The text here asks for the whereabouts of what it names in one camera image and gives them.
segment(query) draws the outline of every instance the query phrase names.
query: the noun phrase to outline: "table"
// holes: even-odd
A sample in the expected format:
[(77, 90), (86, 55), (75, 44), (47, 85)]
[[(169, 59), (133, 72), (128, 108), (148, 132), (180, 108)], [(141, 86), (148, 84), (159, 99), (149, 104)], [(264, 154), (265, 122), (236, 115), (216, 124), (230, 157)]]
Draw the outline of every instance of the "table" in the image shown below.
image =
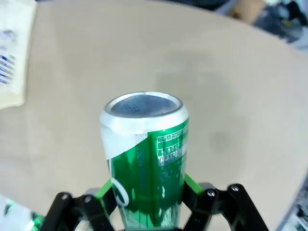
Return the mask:
[[(187, 172), (219, 189), (243, 184), (274, 230), (307, 170), (308, 57), (196, 8), (70, 2), (39, 4), (26, 103), (0, 112), (0, 193), (46, 214), (58, 192), (101, 187), (103, 106), (126, 92), (163, 91), (190, 113)], [(229, 230), (222, 219), (209, 230)]]

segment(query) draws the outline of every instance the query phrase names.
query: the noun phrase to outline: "screw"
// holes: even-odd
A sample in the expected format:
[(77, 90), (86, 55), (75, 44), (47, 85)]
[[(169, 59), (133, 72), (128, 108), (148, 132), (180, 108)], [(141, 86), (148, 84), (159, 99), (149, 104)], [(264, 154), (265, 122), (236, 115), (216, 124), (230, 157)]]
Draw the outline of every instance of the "screw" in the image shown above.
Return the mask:
[(65, 200), (67, 197), (68, 197), (68, 195), (67, 195), (67, 194), (64, 194), (64, 195), (62, 196), (62, 200)]
[(236, 191), (236, 192), (239, 191), (239, 188), (238, 188), (236, 185), (232, 185), (232, 186), (231, 186), (231, 189), (232, 189), (233, 191)]
[(207, 191), (207, 195), (209, 195), (209, 196), (215, 196), (214, 190), (212, 190), (212, 189), (208, 190), (208, 191)]
[(85, 203), (88, 203), (90, 200), (91, 200), (91, 197), (87, 196), (86, 199), (85, 199)]

